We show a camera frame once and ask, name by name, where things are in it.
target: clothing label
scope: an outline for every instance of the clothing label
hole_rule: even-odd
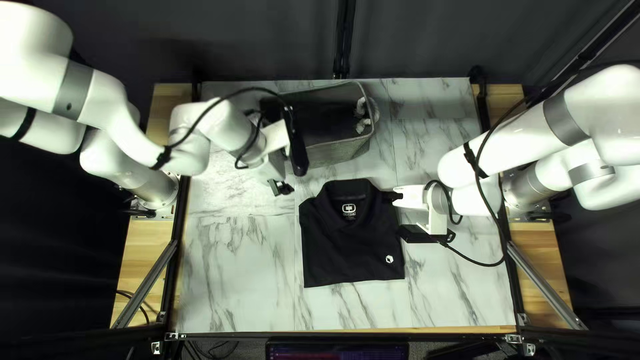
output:
[[[343,204],[342,216],[345,220],[356,220],[356,204]]]

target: white marble surface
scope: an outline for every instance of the white marble surface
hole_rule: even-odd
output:
[[[205,99],[253,85],[275,91],[333,83],[206,83]],[[436,244],[405,244],[406,279],[303,288],[298,205],[334,179],[366,177],[380,189],[426,183],[447,151],[479,134],[467,79],[366,79],[381,120],[363,156],[291,176],[290,196],[271,196],[214,149],[192,179],[179,332],[286,331],[514,324],[504,265],[483,268]],[[255,107],[261,95],[234,102]],[[426,213],[399,211],[403,223]],[[479,261],[501,251],[489,218],[466,218],[451,244]]]

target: black polo shirt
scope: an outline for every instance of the black polo shirt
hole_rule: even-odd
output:
[[[306,288],[404,279],[395,207],[369,180],[329,181],[299,209]]]

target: black clamp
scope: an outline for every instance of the black clamp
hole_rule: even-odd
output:
[[[284,181],[275,181],[274,179],[269,179],[267,180],[267,183],[269,183],[269,186],[271,187],[273,196],[289,195],[294,191],[293,187],[285,183]]]
[[[462,147],[465,150],[465,159],[467,159],[467,162],[471,164],[471,168],[473,168],[474,171],[476,171],[477,169],[478,176],[481,179],[486,179],[487,177],[489,177],[489,175],[487,175],[486,172],[484,172],[484,170],[482,170],[478,165],[476,161],[476,155],[474,154],[473,150],[471,150],[471,148],[469,147],[469,142],[465,142],[464,144],[462,144]]]
[[[165,145],[164,147],[164,151],[158,155],[158,157],[156,158],[156,164],[152,167],[150,167],[151,170],[160,170],[161,167],[164,166],[164,164],[168,163],[169,160],[171,160],[171,150],[173,148],[170,147],[169,145]]]

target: black cable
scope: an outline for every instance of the black cable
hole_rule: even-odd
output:
[[[187,345],[189,345],[188,341],[185,341],[186,345],[184,345],[184,349],[187,350],[187,353],[189,354],[189,357],[195,360],[195,356],[193,356],[193,354],[191,353],[191,350],[189,350],[189,347]]]
[[[131,356],[133,356],[133,350],[136,350],[135,347],[131,347],[129,349],[129,353],[127,354],[127,358],[125,360],[131,360]]]
[[[198,118],[194,121],[193,125],[191,125],[191,127],[189,128],[189,130],[187,131],[187,133],[177,142],[168,145],[168,147],[170,148],[174,148],[180,144],[182,144],[188,137],[189,135],[192,134],[192,132],[195,130],[196,126],[198,126],[198,124],[200,123],[200,121],[205,117],[205,115],[208,114],[209,111],[211,111],[211,109],[215,108],[219,103],[225,101],[225,100],[229,100],[232,97],[235,97],[237,95],[243,94],[245,92],[250,92],[250,91],[258,91],[258,92],[266,92],[269,95],[272,95],[274,97],[276,97],[276,99],[278,99],[278,101],[280,102],[280,104],[282,104],[282,106],[284,106],[285,111],[287,112],[287,114],[289,115],[289,122],[291,123],[291,128],[293,129],[293,114],[291,111],[291,108],[287,105],[287,103],[278,95],[278,93],[271,91],[267,88],[262,88],[259,86],[251,86],[248,88],[242,88],[240,90],[236,90],[234,92],[232,92],[231,94],[228,94],[226,96],[223,96],[221,98],[219,98],[218,100],[214,101],[211,105],[209,105],[201,114],[200,116],[198,116]]]
[[[129,290],[118,290],[118,291],[121,291],[121,292],[123,292],[123,293],[125,293],[125,294],[129,294],[129,295],[131,295],[131,296],[133,296],[133,295],[135,294],[134,292],[129,291]],[[151,305],[150,305],[146,300],[142,300],[142,303],[148,307],[148,310],[149,310],[149,311],[151,311],[151,312],[152,312],[152,313],[154,313],[155,315],[158,315],[157,310],[155,310],[155,309],[153,308],[153,306],[151,306]]]
[[[142,210],[142,209],[123,209],[121,213],[130,214],[131,216],[154,218],[156,217],[155,210]]]
[[[459,225],[460,222],[462,221],[462,215],[460,215],[460,217],[458,218],[458,221],[453,220],[453,206],[451,205],[451,196],[449,195],[449,191],[447,191],[447,187],[440,180],[434,179],[428,182],[427,185],[424,186],[424,189],[428,190],[433,184],[440,185],[440,187],[442,188],[442,191],[444,192],[444,196],[447,198],[447,205],[449,206],[449,220],[454,225]]]
[[[122,291],[120,291],[120,290],[116,290],[116,294],[122,295],[122,296],[124,296],[124,297],[129,298],[129,300],[131,300],[131,295],[126,294],[126,293],[123,293],[123,292],[122,292]],[[140,306],[140,311],[142,311],[142,314],[143,314],[143,315],[145,315],[145,319],[147,320],[147,325],[149,325],[149,324],[150,324],[150,322],[149,322],[149,315],[147,315],[147,312],[146,312],[146,311],[145,311],[145,309],[142,307],[142,305]]]
[[[536,94],[537,98],[533,99],[531,101],[531,103],[532,104],[537,104],[538,102],[542,101],[539,98],[539,95],[541,95],[544,92],[544,90],[546,90],[547,88],[550,88],[552,86],[556,86],[559,83],[564,83],[565,81],[571,79],[572,77],[574,77],[576,75],[579,75],[582,72],[598,70],[598,69],[604,69],[606,67],[610,67],[610,66],[613,66],[613,65],[631,65],[631,64],[640,64],[640,60],[631,59],[631,60],[607,61],[607,62],[599,63],[599,64],[596,64],[596,65],[589,65],[589,66],[584,67],[582,69],[578,69],[575,72],[565,74],[560,78],[557,78],[557,79],[554,79],[552,81],[549,81],[549,83],[547,85],[545,85],[544,88],[542,90],[540,90],[540,92],[538,94]]]
[[[187,341],[186,343],[187,343],[187,345],[191,345],[191,349],[196,354],[198,360],[202,360],[202,358],[200,357],[200,354],[198,354],[198,352],[196,351],[195,345],[190,341]]]
[[[243,94],[245,92],[250,92],[250,91],[258,91],[258,92],[266,92],[269,95],[274,96],[278,102],[280,104],[282,104],[282,106],[284,107],[284,110],[287,112],[288,118],[289,118],[289,127],[287,129],[290,129],[292,133],[296,132],[296,128],[294,127],[294,121],[293,121],[293,112],[291,111],[291,108],[287,105],[287,103],[284,101],[284,99],[282,99],[280,97],[280,95],[278,95],[278,93],[269,90],[267,88],[262,88],[259,86],[251,86],[248,88],[242,88],[240,90],[236,90],[234,92],[232,92],[231,94],[228,94],[226,96],[223,96],[221,98],[219,98],[218,100],[214,101],[211,105],[209,105],[199,116],[198,118],[194,121],[194,123],[191,125],[191,127],[187,130],[187,133],[184,134],[184,136],[178,140],[177,142],[171,144],[171,145],[165,145],[164,147],[164,151],[158,155],[157,159],[156,159],[156,163],[150,167],[150,169],[152,170],[158,170],[160,169],[164,164],[166,164],[167,162],[169,162],[169,160],[171,159],[171,152],[173,150],[173,148],[175,148],[176,146],[182,144],[185,140],[187,140],[187,138],[189,137],[189,135],[191,135],[193,133],[193,131],[195,130],[196,126],[198,126],[198,124],[200,123],[200,121],[202,121],[202,119],[205,117],[205,115],[208,114],[209,111],[211,111],[211,109],[215,108],[218,104],[220,104],[221,102],[225,101],[225,100],[229,100],[234,96]]]
[[[219,347],[223,346],[226,343],[228,343],[228,341],[222,341],[222,344],[219,344],[217,346],[213,346],[208,351],[211,351],[211,350],[213,350],[215,348],[219,348]],[[207,359],[215,360],[215,357],[212,357],[211,353],[207,354],[204,350],[202,350],[202,348],[198,345],[197,342],[191,343],[191,346],[193,347],[194,350],[196,350],[196,352],[199,352],[200,355],[206,357]]]
[[[213,359],[215,359],[215,360],[222,360],[222,359],[226,359],[226,358],[228,358],[229,356],[231,356],[231,354],[233,354],[233,352],[234,352],[234,351],[236,351],[236,349],[238,348],[238,345],[239,345],[239,344],[240,344],[240,341],[236,341],[236,344],[235,344],[235,345],[234,345],[234,347],[231,349],[231,351],[230,351],[230,352],[227,352],[227,353],[226,353],[225,355],[223,355],[223,356],[215,356],[214,354],[212,354],[212,353],[211,353],[211,351],[212,351],[213,349],[215,349],[215,348],[221,347],[221,346],[222,346],[222,345],[224,345],[224,344],[221,344],[221,345],[219,345],[219,346],[217,346],[217,347],[212,347],[212,348],[210,348],[210,349],[209,349],[209,355],[211,355],[211,357],[212,357]]]
[[[182,358],[182,348],[184,347],[184,341],[178,341],[178,345],[175,347],[175,360]]]
[[[601,63],[601,64],[597,64],[597,65],[587,66],[587,67],[584,67],[583,69],[576,70],[572,74],[567,74],[567,75],[565,75],[565,76],[563,76],[561,78],[557,78],[557,79],[551,81],[549,84],[547,84],[545,86],[545,88],[557,85],[560,82],[565,82],[565,81],[571,79],[573,76],[576,76],[576,75],[580,74],[581,72],[597,70],[597,69],[600,69],[600,68],[606,68],[606,67],[610,67],[610,66],[613,66],[613,65],[621,65],[621,64],[629,64],[629,63],[640,63],[640,60],[610,61],[610,62],[607,62],[607,63]],[[491,215],[491,219],[493,219],[493,222],[495,223],[495,226],[498,228],[498,233],[499,233],[501,241],[505,240],[506,237],[504,236],[504,233],[502,232],[502,227],[500,226],[500,222],[498,221],[498,218],[493,213],[493,210],[491,209],[491,206],[489,205],[489,202],[486,200],[486,197],[484,196],[484,192],[482,190],[482,186],[480,185],[480,174],[479,174],[480,173],[480,166],[479,166],[479,164],[480,164],[480,155],[482,155],[482,151],[484,150],[484,146],[486,145],[487,140],[489,140],[489,137],[498,128],[498,126],[500,126],[500,124],[503,123],[507,119],[509,114],[511,114],[520,105],[522,105],[525,101],[528,101],[532,97],[533,97],[533,94],[522,98],[521,100],[516,102],[512,107],[510,107],[509,110],[507,110],[504,114],[502,114],[502,116],[500,116],[498,121],[496,121],[495,124],[491,127],[491,129],[489,129],[489,131],[487,132],[486,136],[484,137],[482,143],[480,144],[480,148],[478,148],[478,152],[476,154],[476,162],[475,162],[475,165],[473,166],[474,173],[476,175],[476,186],[477,186],[478,192],[480,193],[480,197],[482,198],[484,205],[486,206],[487,210],[489,211],[489,214]],[[475,261],[473,259],[470,259],[470,258],[464,256],[463,254],[461,254],[456,249],[450,247],[448,244],[445,244],[445,243],[440,243],[440,244],[442,246],[448,248],[448,249],[451,249],[453,252],[457,253],[458,255],[463,257],[464,259],[469,260],[472,263],[480,265],[480,266],[497,266],[497,265],[500,265],[504,261],[504,254],[502,254],[502,258],[500,260],[498,260],[497,262],[493,263],[493,264],[480,263],[478,261]]]
[[[255,141],[258,140],[258,135],[260,135],[260,126],[262,125],[262,121],[264,120],[264,115],[260,115],[260,118],[258,119],[258,122],[255,124],[255,132],[253,133],[253,137],[251,138],[251,140],[244,146],[244,149],[242,149],[242,151],[240,152],[240,154],[237,156],[236,158],[236,162],[234,163],[234,167],[238,170],[242,170],[242,169],[246,169],[249,168],[249,166],[244,165],[242,167],[238,166],[238,163],[240,162],[240,160],[242,159],[242,157],[244,155],[246,155],[247,152],[249,152],[249,150],[251,149],[251,147],[254,145]]]
[[[453,220],[453,208],[451,205],[451,196],[449,196],[449,192],[447,191],[447,188],[445,187],[445,185],[440,181],[440,180],[431,180],[427,183],[427,185],[424,186],[424,189],[427,190],[431,185],[433,184],[438,184],[442,187],[443,191],[444,191],[444,195],[447,198],[447,205],[449,206],[449,220],[454,224],[454,225],[458,225],[460,224],[460,222],[462,221],[462,215],[460,215],[458,221],[454,221]],[[469,258],[468,256],[462,254],[460,251],[452,248],[449,243],[453,241],[453,239],[455,239],[455,236],[453,238],[451,238],[449,241],[442,241],[442,240],[438,240],[438,243],[442,246],[444,246],[445,248],[455,252],[457,255],[459,255],[461,258],[470,261],[476,265],[480,265],[480,266],[485,266],[485,267],[493,267],[493,266],[498,266],[500,265],[503,261],[504,261],[504,256],[502,256],[502,258],[500,260],[498,260],[498,262],[496,263],[492,263],[492,264],[485,264],[485,263],[481,263],[479,261],[473,260],[472,258]]]

